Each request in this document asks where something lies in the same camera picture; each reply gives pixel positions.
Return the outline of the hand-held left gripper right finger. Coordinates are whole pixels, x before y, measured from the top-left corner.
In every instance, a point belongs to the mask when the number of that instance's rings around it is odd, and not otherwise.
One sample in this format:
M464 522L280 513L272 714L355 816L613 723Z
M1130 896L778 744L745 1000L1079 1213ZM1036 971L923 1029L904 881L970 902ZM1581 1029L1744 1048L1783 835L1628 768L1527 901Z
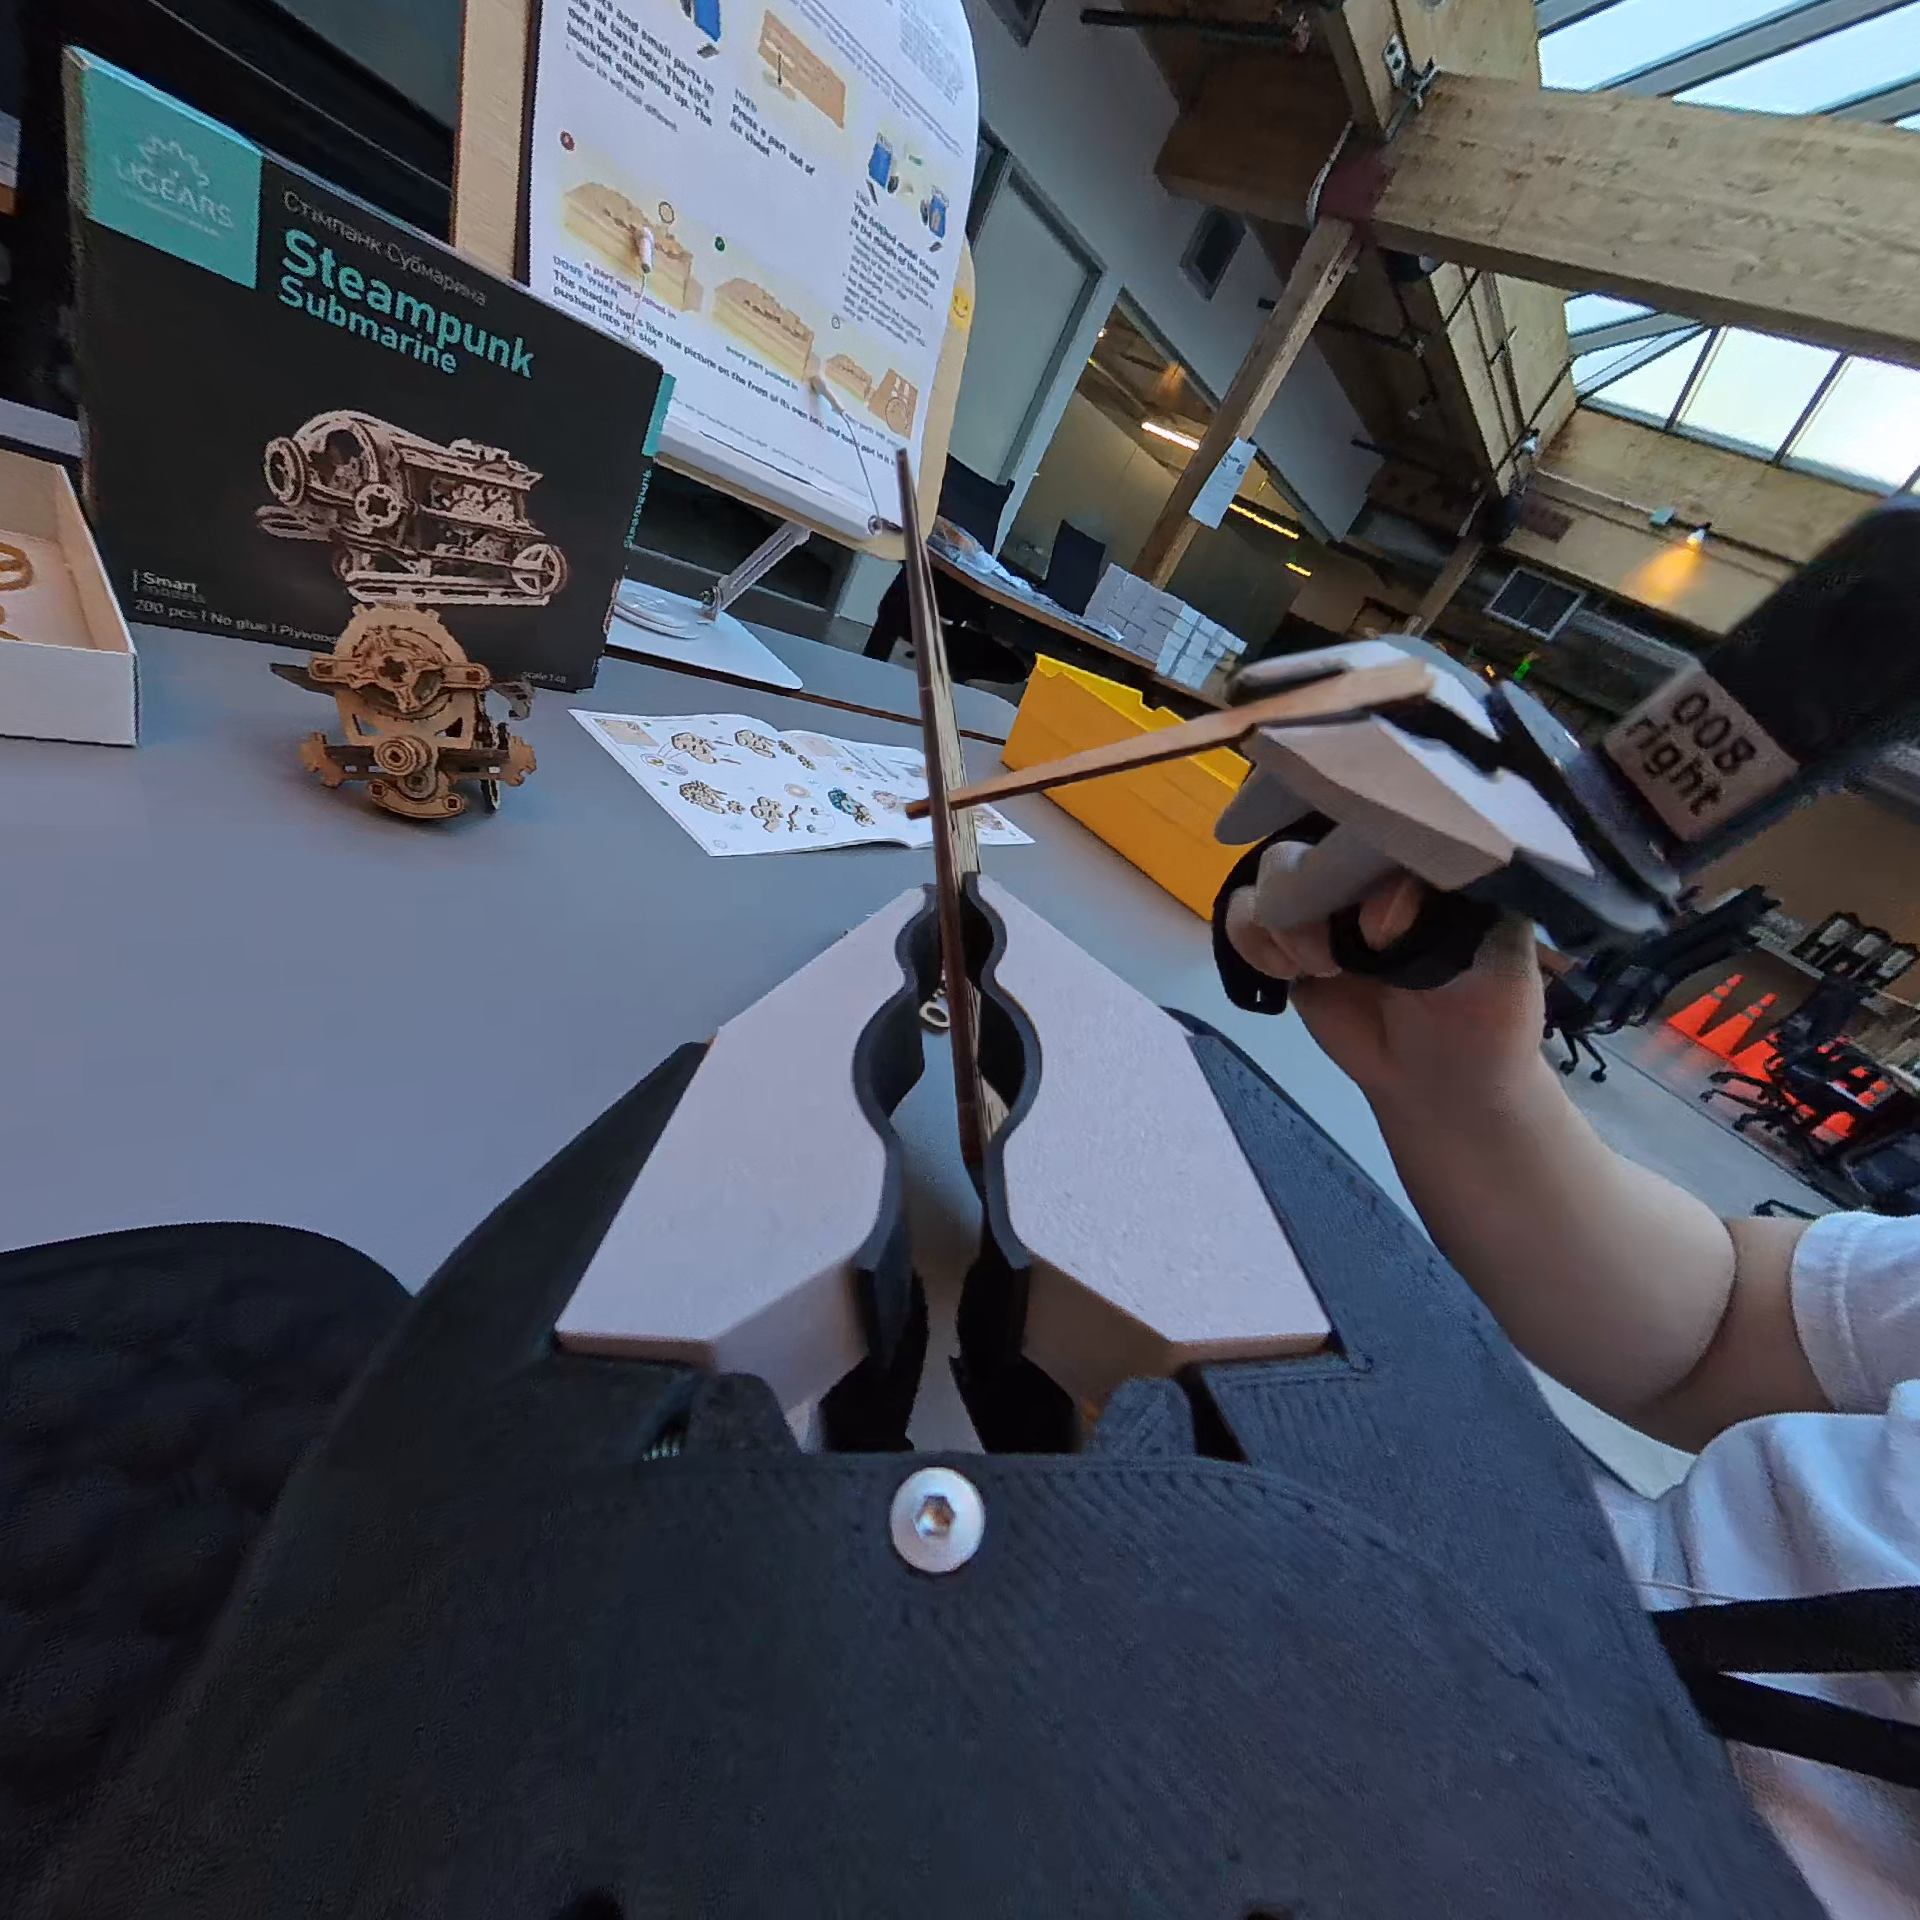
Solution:
M962 880L957 930L984 1216L955 1387L984 1449L1074 1450L1133 1379L1323 1352L1195 1033L995 880Z

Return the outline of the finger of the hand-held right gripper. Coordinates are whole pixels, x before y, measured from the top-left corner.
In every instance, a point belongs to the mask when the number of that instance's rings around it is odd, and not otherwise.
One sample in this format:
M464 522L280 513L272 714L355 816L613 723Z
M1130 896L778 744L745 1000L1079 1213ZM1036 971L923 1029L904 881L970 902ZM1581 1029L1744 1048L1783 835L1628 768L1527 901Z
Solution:
M1341 670L1393 665L1399 658L1424 663L1434 674L1431 696L1484 736L1498 737L1488 713L1485 681L1424 638L1338 640L1327 647L1247 663L1232 678L1232 705L1251 703L1293 682L1322 681Z
M1517 859L1556 880L1599 877L1596 857L1532 781L1484 771L1383 709L1266 721L1244 755L1249 776L1213 824L1220 846L1297 830L1313 810L1331 821L1314 847L1263 881L1266 894L1370 894L1399 873L1452 894Z

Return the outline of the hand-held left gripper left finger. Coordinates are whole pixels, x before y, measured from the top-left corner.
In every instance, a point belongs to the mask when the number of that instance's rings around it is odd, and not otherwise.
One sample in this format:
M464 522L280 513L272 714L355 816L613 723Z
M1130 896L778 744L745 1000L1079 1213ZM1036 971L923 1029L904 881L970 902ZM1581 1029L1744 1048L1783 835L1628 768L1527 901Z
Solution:
M567 1352L755 1376L824 1442L914 1295L893 1111L935 931L911 887L719 1029L560 1310Z

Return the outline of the thin wooden stick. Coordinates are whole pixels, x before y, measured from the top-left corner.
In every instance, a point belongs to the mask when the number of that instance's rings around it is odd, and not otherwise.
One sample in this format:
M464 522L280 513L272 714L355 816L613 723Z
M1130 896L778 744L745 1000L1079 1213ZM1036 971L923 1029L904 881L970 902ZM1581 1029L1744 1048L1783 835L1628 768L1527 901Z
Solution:
M1234 750L1263 728L1344 721L1434 694L1437 675L1423 659L1354 667L1323 678L1288 682L1263 699L1218 709L1147 734L1104 742L1059 758L1004 769L989 779L946 789L940 797L906 805L908 821L927 821L938 806L972 808L1059 786L1116 776L1153 763L1181 760L1203 752Z

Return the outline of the plywood puzzle parts sheet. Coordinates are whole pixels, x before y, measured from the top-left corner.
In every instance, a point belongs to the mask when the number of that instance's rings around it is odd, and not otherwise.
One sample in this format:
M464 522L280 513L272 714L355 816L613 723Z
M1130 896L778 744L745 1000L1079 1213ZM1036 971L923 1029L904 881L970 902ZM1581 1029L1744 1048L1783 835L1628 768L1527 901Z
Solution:
M993 928L976 898L978 855L972 813L952 805L954 791L968 776L968 763L955 720L944 623L927 551L916 477L908 447L896 450L896 490L904 528L908 623L919 678L957 1142L965 1165L972 1171L981 1171L988 1161L988 1150L1008 1113L996 1083L984 1069L981 1053L984 986L978 974L993 951Z

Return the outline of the person's right forearm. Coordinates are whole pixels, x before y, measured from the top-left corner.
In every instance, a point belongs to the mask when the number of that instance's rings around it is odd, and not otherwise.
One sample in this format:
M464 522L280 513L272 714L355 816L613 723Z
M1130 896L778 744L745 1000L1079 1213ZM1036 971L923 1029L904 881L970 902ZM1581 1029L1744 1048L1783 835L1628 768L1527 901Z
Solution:
M1716 1216L1619 1157L1560 1077L1465 1144L1389 1147L1428 1235L1520 1352L1658 1442L1831 1409L1792 1320L1791 1216Z

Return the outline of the grey desk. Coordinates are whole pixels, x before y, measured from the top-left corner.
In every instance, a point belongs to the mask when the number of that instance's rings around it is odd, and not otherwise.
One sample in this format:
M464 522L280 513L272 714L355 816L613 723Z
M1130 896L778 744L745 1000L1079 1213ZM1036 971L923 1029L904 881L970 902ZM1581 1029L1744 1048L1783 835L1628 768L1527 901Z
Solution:
M349 1379L259 1535L496 1545L557 1520L745 1521L783 1496L931 1568L962 1526L1037 1541L1037 1499L1132 1491L1355 1496L1435 1526L1520 1499L1603 1552L1605 1466L1399 1183L1322 1107L1181 999L1232 1129L1329 1311L1327 1351L1121 1387L1065 1454L988 1450L955 1387L955 1310L981 1243L957 1142L933 847L708 855L565 703L531 810L451 832L343 806L289 768L240 640L192 658L113 768L21 739L4 817L4 1251L111 1231L251 1223L321 1233L420 1282ZM565 1351L560 1310L722 1024L913 887L923 1069L893 1111L914 1295L803 1446L773 1390Z

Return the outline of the person's right hand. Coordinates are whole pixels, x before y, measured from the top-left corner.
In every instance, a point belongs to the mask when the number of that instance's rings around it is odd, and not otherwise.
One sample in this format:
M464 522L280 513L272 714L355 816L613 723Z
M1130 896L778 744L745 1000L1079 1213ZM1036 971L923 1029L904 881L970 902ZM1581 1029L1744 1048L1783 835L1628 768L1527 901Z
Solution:
M1255 902L1249 881L1226 894L1229 953L1288 990L1313 1041L1367 1097L1393 1147L1488 1138L1500 1122L1522 1114L1553 1079L1530 922L1503 918L1461 975L1412 991L1339 969L1329 922L1265 930Z

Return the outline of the black office chair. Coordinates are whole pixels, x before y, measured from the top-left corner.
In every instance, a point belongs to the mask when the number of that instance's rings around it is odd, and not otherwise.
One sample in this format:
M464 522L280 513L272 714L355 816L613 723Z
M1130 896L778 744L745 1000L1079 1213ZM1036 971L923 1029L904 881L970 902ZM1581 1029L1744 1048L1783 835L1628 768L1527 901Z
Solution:
M1599 1085L1608 1079L1593 1034L1619 1025L1626 1003L1621 974L1616 954L1593 954L1546 974L1543 1037L1563 1041L1568 1056L1560 1062L1561 1074L1572 1074L1580 1061L1591 1058L1591 1080Z
M1700 1101L1733 1101L1736 1134L1761 1129L1808 1186L1849 1208L1917 1210L1917 1091L1845 1030L1858 994L1821 990L1761 1043L1713 1074Z

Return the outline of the stack of white boxes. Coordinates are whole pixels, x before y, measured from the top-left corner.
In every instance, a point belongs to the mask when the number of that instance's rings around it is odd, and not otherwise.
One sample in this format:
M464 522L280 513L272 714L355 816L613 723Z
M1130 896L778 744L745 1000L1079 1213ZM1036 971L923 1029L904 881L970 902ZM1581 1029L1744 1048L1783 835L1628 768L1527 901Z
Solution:
M1247 650L1247 640L1211 614L1117 565L1103 568L1083 619L1145 659L1162 681L1189 690L1229 675Z

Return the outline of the yellow plastic bin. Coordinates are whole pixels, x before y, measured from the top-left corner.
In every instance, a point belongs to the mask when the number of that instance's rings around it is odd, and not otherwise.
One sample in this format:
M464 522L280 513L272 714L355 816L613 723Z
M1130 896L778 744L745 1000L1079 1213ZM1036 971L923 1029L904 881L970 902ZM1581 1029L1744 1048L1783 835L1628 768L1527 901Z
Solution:
M1147 702L1136 687L1040 656L1026 675L1002 763L1023 769L1178 723L1175 710ZM1251 850L1216 839L1216 821L1249 771L1247 755L1213 750L1052 789L1048 797L1162 890L1210 918L1223 880Z

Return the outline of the assembly instruction booklet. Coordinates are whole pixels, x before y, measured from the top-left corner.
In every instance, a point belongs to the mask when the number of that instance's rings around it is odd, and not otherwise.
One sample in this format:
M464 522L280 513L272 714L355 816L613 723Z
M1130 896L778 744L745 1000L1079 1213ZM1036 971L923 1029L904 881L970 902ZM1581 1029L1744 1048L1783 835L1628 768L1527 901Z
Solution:
M921 747L724 710L575 720L713 857L931 846L931 821L906 813L929 792Z

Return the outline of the wooden mechanical model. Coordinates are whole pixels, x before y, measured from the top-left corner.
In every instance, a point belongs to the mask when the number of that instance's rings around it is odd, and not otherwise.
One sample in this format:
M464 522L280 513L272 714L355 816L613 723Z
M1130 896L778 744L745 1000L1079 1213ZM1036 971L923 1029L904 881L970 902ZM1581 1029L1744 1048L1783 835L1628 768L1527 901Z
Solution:
M343 736L309 734L303 766L327 789L361 784L401 817L444 823L471 799L495 813L500 789L538 768L513 731L513 720L531 714L533 682L471 659L431 608L361 608L329 653L272 663L272 672L339 709Z

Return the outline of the person's white shirt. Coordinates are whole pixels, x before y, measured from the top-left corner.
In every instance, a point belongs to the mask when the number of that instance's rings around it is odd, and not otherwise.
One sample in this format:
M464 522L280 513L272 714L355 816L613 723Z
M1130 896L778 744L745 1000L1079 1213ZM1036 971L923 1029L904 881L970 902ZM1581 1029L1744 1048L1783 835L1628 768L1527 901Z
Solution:
M1917 1582L1916 1218L1808 1223L1792 1320L1831 1409L1733 1425L1655 1499L1596 1475L1652 1611ZM1913 1790L1744 1743L1733 1765L1828 1915L1917 1915Z

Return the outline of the white cardboard tray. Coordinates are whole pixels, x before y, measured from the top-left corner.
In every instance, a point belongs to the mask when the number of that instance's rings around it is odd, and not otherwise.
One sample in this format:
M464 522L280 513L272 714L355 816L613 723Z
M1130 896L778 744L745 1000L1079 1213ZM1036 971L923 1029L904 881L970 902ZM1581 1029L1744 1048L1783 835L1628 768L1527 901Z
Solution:
M138 744L138 649L67 467L2 453L2 542L34 559L34 587L2 640L2 736Z

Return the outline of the black puzzle box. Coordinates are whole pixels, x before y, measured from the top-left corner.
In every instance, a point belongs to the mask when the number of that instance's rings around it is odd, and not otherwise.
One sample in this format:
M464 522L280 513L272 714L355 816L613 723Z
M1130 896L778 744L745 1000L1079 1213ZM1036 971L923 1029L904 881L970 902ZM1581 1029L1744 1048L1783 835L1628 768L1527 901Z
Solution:
M588 687L677 382L656 359L64 49L87 512L135 619L329 649L424 610Z

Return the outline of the wooden post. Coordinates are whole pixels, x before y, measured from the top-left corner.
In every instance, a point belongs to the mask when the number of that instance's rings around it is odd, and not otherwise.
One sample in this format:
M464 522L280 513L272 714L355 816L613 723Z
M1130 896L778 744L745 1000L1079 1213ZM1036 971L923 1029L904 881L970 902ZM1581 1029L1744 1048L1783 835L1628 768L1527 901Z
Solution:
M1357 250L1360 235L1349 221L1323 216L1308 230L1303 250L1293 259L1274 311L1242 355L1207 434L1172 481L1168 499L1136 555L1136 571L1153 587L1168 587L1194 534L1201 533L1201 520L1194 515L1201 494L1228 458L1232 445L1247 438L1271 406L1338 286L1354 267Z

